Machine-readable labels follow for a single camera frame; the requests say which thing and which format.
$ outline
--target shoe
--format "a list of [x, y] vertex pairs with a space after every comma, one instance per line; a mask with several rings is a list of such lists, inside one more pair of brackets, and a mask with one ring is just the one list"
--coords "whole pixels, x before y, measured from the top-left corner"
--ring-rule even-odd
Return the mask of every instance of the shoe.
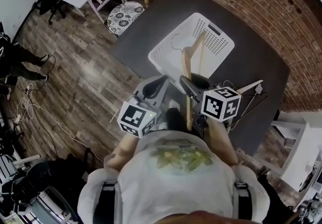
[[158, 130], [168, 130], [168, 123], [166, 122], [162, 122], [159, 127]]
[[9, 93], [7, 94], [7, 100], [10, 100], [10, 96], [11, 96], [11, 95], [10, 95], [10, 93], [11, 93], [11, 88], [9, 87], [9, 88], [8, 88], [8, 90], [9, 90]]
[[40, 79], [40, 81], [43, 81], [43, 82], [48, 81], [48, 75], [44, 76], [44, 78], [43, 79]]
[[175, 100], [169, 101], [169, 109], [175, 108], [180, 111], [180, 104], [176, 102]]
[[49, 59], [49, 55], [46, 54], [43, 57], [40, 58], [40, 63], [38, 64], [38, 66], [42, 66], [44, 63], [46, 63], [46, 61]]

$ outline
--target hanger hook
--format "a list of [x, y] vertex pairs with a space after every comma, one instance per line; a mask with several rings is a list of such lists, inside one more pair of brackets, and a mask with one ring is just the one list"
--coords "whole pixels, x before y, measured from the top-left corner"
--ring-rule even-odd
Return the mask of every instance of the hanger hook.
[[182, 49], [178, 49], [178, 48], [174, 48], [173, 47], [173, 38], [176, 36], [176, 35], [179, 35], [179, 33], [176, 33], [173, 37], [172, 37], [172, 39], [171, 39], [171, 47], [172, 47], [172, 49], [174, 49], [174, 50], [179, 50], [179, 51], [181, 51], [182, 52]]

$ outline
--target plastic basket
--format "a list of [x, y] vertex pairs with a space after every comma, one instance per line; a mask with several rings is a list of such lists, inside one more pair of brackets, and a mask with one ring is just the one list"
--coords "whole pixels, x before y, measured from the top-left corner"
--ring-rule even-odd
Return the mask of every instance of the plastic basket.
[[206, 31], [202, 67], [199, 70], [201, 44], [191, 59], [191, 71], [209, 78], [234, 48], [234, 42], [215, 24], [199, 13], [192, 14], [169, 33], [148, 55], [156, 69], [169, 76], [171, 83], [182, 93], [179, 78], [183, 75], [182, 52], [192, 46], [202, 31]]

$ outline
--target person's arm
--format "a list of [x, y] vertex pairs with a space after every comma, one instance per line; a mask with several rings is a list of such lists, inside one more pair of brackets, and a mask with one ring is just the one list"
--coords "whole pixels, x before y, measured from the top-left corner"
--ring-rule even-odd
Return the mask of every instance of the person's arm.
[[112, 152], [115, 156], [106, 162], [106, 166], [121, 171], [125, 164], [133, 158], [138, 141], [139, 138], [129, 133], [125, 134]]
[[204, 140], [209, 149], [229, 166], [238, 164], [238, 158], [223, 123], [207, 118]]

